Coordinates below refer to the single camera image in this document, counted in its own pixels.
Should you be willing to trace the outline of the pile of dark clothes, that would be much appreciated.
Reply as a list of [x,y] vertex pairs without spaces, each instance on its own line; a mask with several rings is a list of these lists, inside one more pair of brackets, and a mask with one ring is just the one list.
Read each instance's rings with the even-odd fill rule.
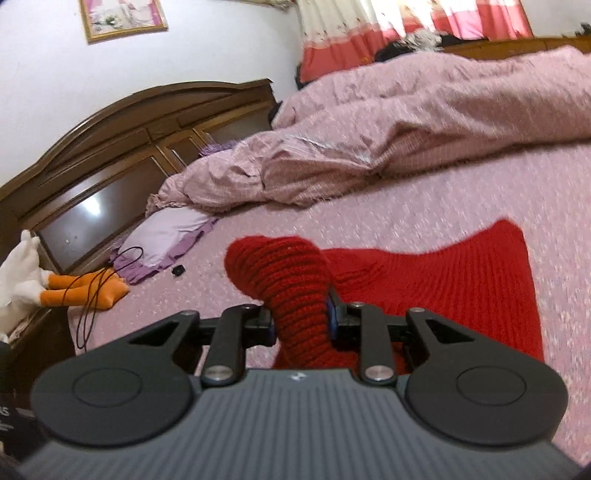
[[387,62],[398,56],[421,51],[440,51],[466,43],[466,40],[443,31],[416,30],[404,38],[388,43],[374,56],[375,62]]

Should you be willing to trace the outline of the pink crumpled duvet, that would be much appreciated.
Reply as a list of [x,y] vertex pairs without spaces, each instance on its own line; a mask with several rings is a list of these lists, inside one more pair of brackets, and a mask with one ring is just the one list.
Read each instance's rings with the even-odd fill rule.
[[499,61],[423,52],[309,84],[270,130],[169,177],[146,210],[308,206],[380,177],[589,136],[590,58],[578,49]]

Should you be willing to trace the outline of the orange white plush toy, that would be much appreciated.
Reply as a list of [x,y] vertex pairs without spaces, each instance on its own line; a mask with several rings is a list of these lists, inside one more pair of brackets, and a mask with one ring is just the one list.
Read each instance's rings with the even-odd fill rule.
[[1,264],[1,340],[5,343],[41,308],[108,310],[129,292],[126,282],[111,268],[81,276],[41,268],[39,246],[40,239],[24,230]]

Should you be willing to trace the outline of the purple pillow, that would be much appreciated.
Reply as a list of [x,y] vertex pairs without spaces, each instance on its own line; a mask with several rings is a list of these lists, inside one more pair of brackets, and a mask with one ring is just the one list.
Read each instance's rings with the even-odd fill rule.
[[217,217],[193,207],[167,207],[141,222],[111,251],[110,262],[131,285],[172,266],[205,234]]

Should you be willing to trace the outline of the small black clip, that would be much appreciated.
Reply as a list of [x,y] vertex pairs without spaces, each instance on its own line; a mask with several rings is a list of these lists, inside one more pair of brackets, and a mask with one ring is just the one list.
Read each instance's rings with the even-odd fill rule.
[[182,275],[184,272],[185,272],[185,268],[184,268],[184,266],[183,266],[183,265],[176,265],[176,266],[174,266],[174,267],[172,268],[172,270],[171,270],[171,274],[172,274],[174,277],[181,276],[181,275]]

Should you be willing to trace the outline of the pink floral bed sheet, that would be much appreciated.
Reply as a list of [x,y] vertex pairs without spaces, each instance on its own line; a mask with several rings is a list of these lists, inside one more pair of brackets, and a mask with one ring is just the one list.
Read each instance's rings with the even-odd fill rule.
[[301,236],[322,248],[426,252],[507,218],[522,230],[541,314],[545,357],[569,390],[556,443],[590,459],[590,147],[515,151],[376,185],[308,209],[245,207],[219,220],[181,259],[181,276],[159,273],[113,309],[88,317],[95,348],[177,311],[214,317],[245,300],[223,257],[235,239]]

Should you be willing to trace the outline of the dark wooden headboard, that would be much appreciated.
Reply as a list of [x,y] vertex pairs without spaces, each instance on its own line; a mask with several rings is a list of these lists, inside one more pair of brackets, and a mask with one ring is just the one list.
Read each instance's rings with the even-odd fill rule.
[[99,110],[2,187],[2,252],[29,230],[41,240],[44,268],[82,274],[102,267],[167,177],[208,145],[266,130],[274,106],[263,79],[157,86]]

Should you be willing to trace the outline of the framed wall picture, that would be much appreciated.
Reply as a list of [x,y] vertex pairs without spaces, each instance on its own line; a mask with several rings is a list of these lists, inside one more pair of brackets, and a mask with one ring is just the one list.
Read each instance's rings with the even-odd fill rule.
[[89,44],[168,29],[157,0],[79,0],[78,4]]

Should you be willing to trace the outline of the wooden bedside shelf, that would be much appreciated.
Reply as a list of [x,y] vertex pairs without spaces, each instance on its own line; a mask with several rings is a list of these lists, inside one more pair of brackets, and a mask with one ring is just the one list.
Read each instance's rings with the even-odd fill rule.
[[583,53],[591,49],[591,36],[536,37],[502,41],[474,41],[445,47],[443,51],[475,60],[503,60],[515,56],[572,46]]

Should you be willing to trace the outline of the red knit cardigan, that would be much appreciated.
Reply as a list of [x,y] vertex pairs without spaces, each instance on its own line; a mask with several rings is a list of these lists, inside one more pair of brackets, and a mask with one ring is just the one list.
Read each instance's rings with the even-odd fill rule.
[[541,322],[528,250],[517,225],[500,220],[425,254],[318,248],[301,237],[250,236],[231,243],[229,280],[273,314],[276,369],[356,369],[355,352],[329,337],[328,297],[401,316],[423,307],[543,360]]

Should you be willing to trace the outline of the red and cream curtain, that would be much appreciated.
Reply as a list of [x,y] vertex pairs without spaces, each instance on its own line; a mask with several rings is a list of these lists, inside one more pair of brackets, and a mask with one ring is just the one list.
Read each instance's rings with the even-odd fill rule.
[[304,43],[298,73],[303,83],[367,65],[388,43],[417,30],[468,40],[533,36],[522,3],[514,0],[311,0],[297,7]]

